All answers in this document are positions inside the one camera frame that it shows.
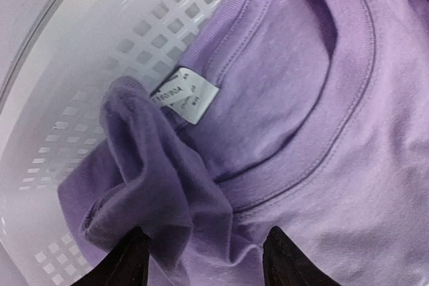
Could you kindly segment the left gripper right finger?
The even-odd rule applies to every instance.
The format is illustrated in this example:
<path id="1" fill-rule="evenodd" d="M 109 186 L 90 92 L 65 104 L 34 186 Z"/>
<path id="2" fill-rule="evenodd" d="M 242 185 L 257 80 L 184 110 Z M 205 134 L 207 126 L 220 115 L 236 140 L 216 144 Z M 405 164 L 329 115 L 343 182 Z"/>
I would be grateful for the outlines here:
<path id="1" fill-rule="evenodd" d="M 267 286 L 339 286 L 278 226 L 270 230 L 263 244 L 263 274 Z"/>

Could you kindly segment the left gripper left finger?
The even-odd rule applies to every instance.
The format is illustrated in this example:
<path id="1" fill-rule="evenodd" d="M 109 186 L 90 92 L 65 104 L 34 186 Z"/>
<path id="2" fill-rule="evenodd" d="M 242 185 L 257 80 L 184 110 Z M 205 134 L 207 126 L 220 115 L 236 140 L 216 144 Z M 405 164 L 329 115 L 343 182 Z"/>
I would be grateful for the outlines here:
<path id="1" fill-rule="evenodd" d="M 114 249 L 72 286 L 146 286 L 150 239 L 140 227 L 130 230 Z"/>

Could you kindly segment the purple shirt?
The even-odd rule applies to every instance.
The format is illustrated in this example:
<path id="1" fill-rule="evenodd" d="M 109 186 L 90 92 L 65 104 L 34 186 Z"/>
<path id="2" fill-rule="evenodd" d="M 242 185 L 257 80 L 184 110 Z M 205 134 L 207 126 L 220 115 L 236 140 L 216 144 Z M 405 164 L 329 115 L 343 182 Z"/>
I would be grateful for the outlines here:
<path id="1" fill-rule="evenodd" d="M 428 284 L 428 0 L 224 0 L 160 108 L 132 77 L 59 185 L 83 257 L 133 228 L 150 285 L 265 285 L 281 228 L 341 285 Z"/>

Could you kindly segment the white perforated plastic basket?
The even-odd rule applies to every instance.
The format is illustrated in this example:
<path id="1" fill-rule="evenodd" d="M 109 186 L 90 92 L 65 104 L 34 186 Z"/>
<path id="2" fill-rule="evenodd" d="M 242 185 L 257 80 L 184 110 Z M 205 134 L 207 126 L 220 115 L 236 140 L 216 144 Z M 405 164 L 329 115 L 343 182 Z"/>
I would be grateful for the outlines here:
<path id="1" fill-rule="evenodd" d="M 90 265 L 68 231 L 58 184 L 104 137 L 114 79 L 148 91 L 221 0 L 55 0 L 1 93 L 1 284 L 70 285 Z"/>

